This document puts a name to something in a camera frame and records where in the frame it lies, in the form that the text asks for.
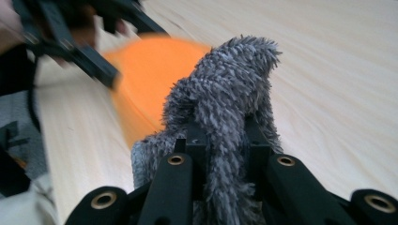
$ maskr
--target light wood surface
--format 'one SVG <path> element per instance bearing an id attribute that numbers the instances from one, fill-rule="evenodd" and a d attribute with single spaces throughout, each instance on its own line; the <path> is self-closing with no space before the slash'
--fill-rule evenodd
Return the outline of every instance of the light wood surface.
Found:
<path id="1" fill-rule="evenodd" d="M 147 0 L 144 6 L 171 35 L 212 46 L 240 35 L 276 40 L 283 55 L 272 73 L 271 100 L 285 153 L 346 199 L 357 188 L 398 198 L 398 1 Z M 102 32 L 99 48 L 125 41 Z M 130 147 L 104 87 L 76 67 L 48 61 L 38 98 L 61 222 L 94 188 L 132 191 Z"/>

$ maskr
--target furry toy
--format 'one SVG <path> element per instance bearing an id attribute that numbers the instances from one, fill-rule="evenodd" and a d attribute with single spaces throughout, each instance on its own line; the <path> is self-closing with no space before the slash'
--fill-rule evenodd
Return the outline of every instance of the furry toy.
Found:
<path id="1" fill-rule="evenodd" d="M 253 115 L 272 150 L 281 153 L 269 99 L 270 71 L 279 62 L 277 44 L 260 37 L 236 37 L 213 49 L 188 78 L 171 90 L 164 105 L 165 129 L 132 148 L 134 183 L 153 179 L 162 157 L 185 138 L 188 120 L 206 131 L 213 146 L 204 202 L 194 204 L 194 224 L 265 224 L 254 184 L 245 182 L 241 146 L 245 117 Z"/>

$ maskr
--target black plastic bracket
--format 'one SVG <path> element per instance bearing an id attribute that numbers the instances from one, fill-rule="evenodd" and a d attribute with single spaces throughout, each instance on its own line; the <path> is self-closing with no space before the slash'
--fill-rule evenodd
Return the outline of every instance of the black plastic bracket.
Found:
<path id="1" fill-rule="evenodd" d="M 83 1 L 54 1 L 54 0 L 13 0 L 13 6 L 20 15 L 27 48 L 36 57 L 44 54 L 64 58 L 75 63 L 87 75 L 99 80 L 107 87 L 113 87 L 118 72 L 97 51 L 89 45 L 78 46 L 65 22 L 61 10 L 73 11 L 73 6 L 90 4 L 104 20 L 104 29 L 115 33 L 115 22 L 123 19 L 137 28 L 137 33 L 166 32 L 154 21 L 147 17 L 139 8 L 137 1 L 129 0 L 83 0 Z M 41 14 L 49 24 L 54 39 L 44 37 L 37 27 L 34 14 Z"/>
<path id="2" fill-rule="evenodd" d="M 299 159 L 273 154 L 252 117 L 245 131 L 247 179 L 255 183 L 253 197 L 262 202 L 268 225 L 398 224 L 398 202 L 391 196 L 364 189 L 355 191 L 350 202 L 344 200 L 325 190 Z M 152 184 L 128 195 L 119 219 L 125 222 L 119 224 L 192 224 L 192 202 L 204 199 L 210 147 L 205 132 L 191 120 L 187 139 L 176 140 L 175 152 L 162 159 Z M 67 224 L 85 224 L 75 219 L 79 212 L 90 215 L 93 210 L 81 207 L 83 202 L 69 217 L 73 223 Z"/>

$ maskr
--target hole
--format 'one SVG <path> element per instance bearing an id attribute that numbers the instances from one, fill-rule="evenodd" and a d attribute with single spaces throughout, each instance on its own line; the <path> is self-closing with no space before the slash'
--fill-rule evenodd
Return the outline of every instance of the hole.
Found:
<path id="1" fill-rule="evenodd" d="M 155 221 L 155 225 L 169 225 L 170 219 L 168 217 L 159 217 Z"/>
<path id="2" fill-rule="evenodd" d="M 91 207 L 95 209 L 104 209 L 111 206 L 117 199 L 116 193 L 113 191 L 105 191 L 97 195 L 91 201 Z"/>
<path id="3" fill-rule="evenodd" d="M 374 209 L 384 213 L 390 214 L 396 211 L 395 206 L 389 200 L 378 195 L 366 195 L 365 201 Z"/>
<path id="4" fill-rule="evenodd" d="M 296 164 L 295 160 L 290 157 L 278 157 L 278 162 L 284 166 L 294 166 Z"/>
<path id="5" fill-rule="evenodd" d="M 99 204 L 105 204 L 108 203 L 111 200 L 110 196 L 102 196 L 98 199 Z"/>
<path id="6" fill-rule="evenodd" d="M 176 166 L 176 165 L 181 165 L 181 164 L 184 162 L 184 157 L 182 157 L 182 156 L 172 156 L 172 157 L 169 157 L 169 158 L 167 159 L 167 161 L 168 161 L 171 165 L 174 165 L 174 166 Z"/>

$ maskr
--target wooden table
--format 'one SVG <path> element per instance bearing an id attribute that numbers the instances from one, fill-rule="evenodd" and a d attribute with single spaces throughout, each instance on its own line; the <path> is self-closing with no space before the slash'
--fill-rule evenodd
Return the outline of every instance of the wooden table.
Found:
<path id="1" fill-rule="evenodd" d="M 271 100 L 286 154 L 329 191 L 398 198 L 398 1 L 148 0 L 171 35 L 212 46 L 240 36 L 276 40 L 282 63 Z M 126 39 L 100 33 L 99 49 Z M 59 219 L 89 191 L 132 191 L 130 147 L 108 91 L 78 68 L 40 67 L 38 98 Z"/>

